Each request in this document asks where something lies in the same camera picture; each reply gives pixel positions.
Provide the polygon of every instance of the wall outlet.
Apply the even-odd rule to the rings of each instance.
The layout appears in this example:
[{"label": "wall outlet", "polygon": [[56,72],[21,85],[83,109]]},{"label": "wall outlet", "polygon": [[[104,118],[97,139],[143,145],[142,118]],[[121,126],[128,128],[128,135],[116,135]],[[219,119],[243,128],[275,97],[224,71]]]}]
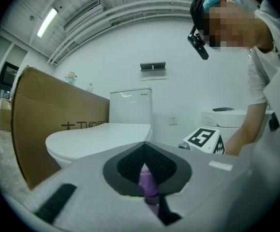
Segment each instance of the wall outlet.
[{"label": "wall outlet", "polygon": [[176,126],[177,125],[177,118],[175,116],[171,116],[169,118],[169,125],[170,126]]}]

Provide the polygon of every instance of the bottle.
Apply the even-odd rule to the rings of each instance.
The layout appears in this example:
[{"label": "bottle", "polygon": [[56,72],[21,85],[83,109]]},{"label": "bottle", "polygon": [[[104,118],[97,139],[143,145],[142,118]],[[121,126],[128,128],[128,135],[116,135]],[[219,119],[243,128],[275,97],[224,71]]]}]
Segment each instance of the bottle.
[{"label": "bottle", "polygon": [[92,83],[90,83],[90,84],[88,85],[88,87],[87,87],[87,91],[90,92],[90,93],[92,93],[92,90],[93,90],[93,88],[92,88]]}]

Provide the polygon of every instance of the floor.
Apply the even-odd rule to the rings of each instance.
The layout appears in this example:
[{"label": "floor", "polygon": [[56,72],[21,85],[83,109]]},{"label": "floor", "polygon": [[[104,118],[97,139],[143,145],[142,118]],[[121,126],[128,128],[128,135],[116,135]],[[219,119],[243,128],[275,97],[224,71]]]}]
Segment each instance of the floor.
[{"label": "floor", "polygon": [[26,199],[30,190],[18,167],[11,133],[0,130],[0,189],[20,203]]}]

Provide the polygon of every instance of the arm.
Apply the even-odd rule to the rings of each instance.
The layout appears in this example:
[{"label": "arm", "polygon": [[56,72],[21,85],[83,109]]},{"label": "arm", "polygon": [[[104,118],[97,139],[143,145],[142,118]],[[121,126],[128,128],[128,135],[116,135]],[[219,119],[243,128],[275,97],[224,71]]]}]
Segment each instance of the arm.
[{"label": "arm", "polygon": [[242,126],[225,145],[226,155],[237,156],[244,145],[255,141],[265,117],[265,110],[266,102],[248,106]]}]

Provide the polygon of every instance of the fluorescent light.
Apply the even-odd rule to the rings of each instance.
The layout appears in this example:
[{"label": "fluorescent light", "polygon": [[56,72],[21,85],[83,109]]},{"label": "fluorescent light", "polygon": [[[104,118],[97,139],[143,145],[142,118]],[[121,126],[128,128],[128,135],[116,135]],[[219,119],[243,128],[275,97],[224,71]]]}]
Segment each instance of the fluorescent light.
[{"label": "fluorescent light", "polygon": [[45,30],[47,29],[48,25],[51,23],[51,21],[54,19],[55,15],[57,14],[57,10],[56,9],[52,9],[47,17],[45,18],[44,22],[42,23],[39,32],[37,33],[37,35],[41,38],[45,32]]}]

